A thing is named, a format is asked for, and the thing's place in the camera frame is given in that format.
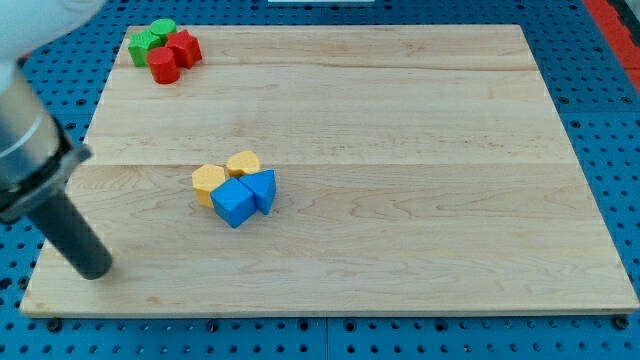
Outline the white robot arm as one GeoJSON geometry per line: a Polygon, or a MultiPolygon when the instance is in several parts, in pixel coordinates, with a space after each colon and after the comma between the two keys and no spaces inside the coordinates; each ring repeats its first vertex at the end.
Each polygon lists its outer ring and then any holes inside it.
{"type": "Polygon", "coordinates": [[[91,156],[75,146],[18,60],[88,22],[104,0],[1,0],[1,221],[12,223],[63,191],[91,156]]]}

